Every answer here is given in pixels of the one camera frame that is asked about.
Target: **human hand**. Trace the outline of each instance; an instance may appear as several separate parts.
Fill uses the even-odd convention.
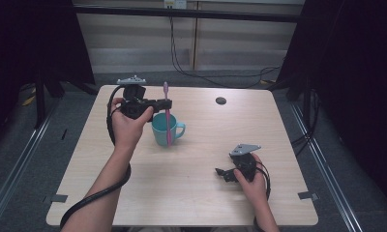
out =
[[[152,106],[148,107],[145,112],[137,119],[131,119],[125,116],[117,108],[117,104],[121,103],[121,98],[112,100],[111,114],[112,114],[112,129],[115,136],[115,149],[134,149],[142,136],[143,126],[151,119],[154,113]]]
[[[252,153],[252,156],[256,160],[256,166],[262,169],[263,167],[260,164],[260,158],[254,153]],[[239,169],[233,170],[233,173],[235,174],[235,177],[241,185],[243,192],[245,193],[246,197],[251,202],[254,208],[260,203],[267,202],[265,186],[266,181],[263,177],[263,174],[259,170],[255,171],[252,182],[249,182]]]

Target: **wooden table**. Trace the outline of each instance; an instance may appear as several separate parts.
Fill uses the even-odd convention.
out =
[[[106,129],[106,104],[115,86],[103,86],[78,140],[46,221],[58,225],[64,213],[92,186],[113,145]],[[146,87],[145,98],[162,99],[163,87]],[[307,191],[275,100],[269,91],[169,87],[170,110],[187,125],[170,148],[156,144],[151,124],[134,151],[131,179],[123,186],[114,225],[242,226],[253,224],[253,209],[237,183],[226,183],[215,168],[234,167],[229,152],[237,144],[255,151],[269,170],[269,203],[278,225],[315,225]],[[217,97],[227,100],[216,103]]]

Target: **human arm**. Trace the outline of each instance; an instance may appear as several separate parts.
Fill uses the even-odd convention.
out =
[[[109,106],[113,112],[114,151],[85,197],[111,187],[124,178],[136,144],[142,136],[143,126],[152,117],[152,107],[148,107],[135,120],[126,117],[120,110],[115,110],[121,101],[119,98],[114,99]],[[121,189],[117,189],[74,212],[62,231],[110,231],[120,191]]]
[[[252,156],[256,162],[261,163],[260,158],[256,154],[252,154]],[[262,165],[260,163],[257,164],[257,167],[262,169]],[[256,170],[252,182],[246,180],[241,171],[238,169],[234,170],[234,174],[247,199],[253,206],[254,214],[259,227],[266,232],[279,231],[266,196],[265,179],[263,174],[259,170]]]

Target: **gray carpet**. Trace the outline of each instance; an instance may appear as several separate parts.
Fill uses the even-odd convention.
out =
[[[258,74],[258,71],[246,72],[201,72],[201,75],[227,74]],[[234,87],[245,88],[258,83],[260,77],[187,77],[178,72],[142,72],[124,74],[96,74],[97,87],[105,84],[115,84],[118,78],[128,78],[137,74],[145,78],[148,85],[163,85],[166,80],[170,86],[191,87]],[[278,70],[269,72],[262,79],[274,80]],[[268,85],[257,84],[253,89],[264,89]],[[76,87],[65,83],[67,93],[62,98],[50,118],[50,123],[41,143],[28,163],[19,180],[14,194],[0,218],[0,231],[58,231],[58,228],[48,226],[45,217],[49,204],[44,198],[56,192],[61,181],[76,142],[79,139],[95,96],[87,95]],[[289,139],[302,135],[290,103],[285,98],[286,90],[274,91],[274,97],[281,113]],[[22,102],[29,94],[21,93]],[[9,124],[2,133],[0,141],[0,188],[12,171],[19,154],[29,140],[35,125],[35,104],[15,106]],[[334,172],[346,198],[359,219],[363,231],[387,231],[387,201],[376,184],[368,178],[357,165],[349,151],[343,147],[335,132],[331,120],[322,109],[319,112],[318,124],[314,137],[319,143],[332,171]],[[308,189],[318,195],[313,202],[319,222],[312,227],[282,227],[282,231],[348,231],[332,194],[317,167],[312,153],[305,148],[298,157],[302,173]]]

